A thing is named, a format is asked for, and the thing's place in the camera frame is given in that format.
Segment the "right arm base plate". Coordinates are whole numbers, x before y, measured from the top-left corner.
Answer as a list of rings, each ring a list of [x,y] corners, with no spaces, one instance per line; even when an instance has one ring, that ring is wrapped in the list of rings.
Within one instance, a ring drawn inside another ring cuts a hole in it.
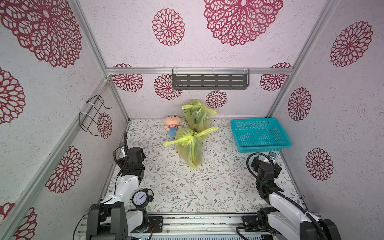
[[[262,215],[243,215],[243,226],[249,228],[267,229],[268,221]]]

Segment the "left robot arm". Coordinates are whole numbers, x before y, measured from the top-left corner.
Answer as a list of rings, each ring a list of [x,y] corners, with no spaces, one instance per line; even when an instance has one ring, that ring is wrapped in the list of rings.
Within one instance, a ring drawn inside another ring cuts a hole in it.
[[[120,170],[114,192],[99,204],[94,204],[87,212],[87,240],[128,240],[130,233],[144,222],[142,210],[127,214],[125,204],[131,200],[143,177],[146,158],[139,147],[124,147],[124,157],[115,159]]]

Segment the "plain green plastic bag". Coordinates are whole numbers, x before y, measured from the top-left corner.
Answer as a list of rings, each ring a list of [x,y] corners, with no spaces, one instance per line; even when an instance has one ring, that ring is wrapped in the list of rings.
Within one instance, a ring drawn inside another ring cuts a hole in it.
[[[212,127],[197,133],[189,128],[179,129],[175,139],[170,142],[164,142],[163,145],[174,145],[179,156],[186,160],[191,168],[198,169],[203,164],[203,137],[218,130],[219,128]]]

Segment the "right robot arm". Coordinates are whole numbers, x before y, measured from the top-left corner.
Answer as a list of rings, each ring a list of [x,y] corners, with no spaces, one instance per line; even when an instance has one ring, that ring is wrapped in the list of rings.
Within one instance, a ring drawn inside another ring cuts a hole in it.
[[[283,194],[284,190],[275,183],[282,171],[275,157],[275,153],[270,156],[252,153],[246,160],[248,171],[256,179],[259,196],[270,205],[258,211],[257,230],[280,234],[287,240],[340,240],[334,222],[310,213]]]

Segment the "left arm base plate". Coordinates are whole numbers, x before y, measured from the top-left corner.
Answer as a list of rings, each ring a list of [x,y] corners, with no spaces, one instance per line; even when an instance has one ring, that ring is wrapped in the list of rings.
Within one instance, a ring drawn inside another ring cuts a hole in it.
[[[164,217],[163,216],[150,216],[148,219],[148,223],[144,226],[140,226],[135,228],[132,231],[132,234],[141,234],[141,233],[162,233],[164,225]]]

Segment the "avocado print green plastic bag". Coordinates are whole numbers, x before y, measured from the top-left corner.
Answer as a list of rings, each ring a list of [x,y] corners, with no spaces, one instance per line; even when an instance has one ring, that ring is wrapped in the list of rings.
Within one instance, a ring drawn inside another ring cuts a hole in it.
[[[218,113],[214,109],[209,109],[205,104],[197,100],[192,100],[182,106],[183,119],[194,132],[200,133],[211,127],[211,116]]]

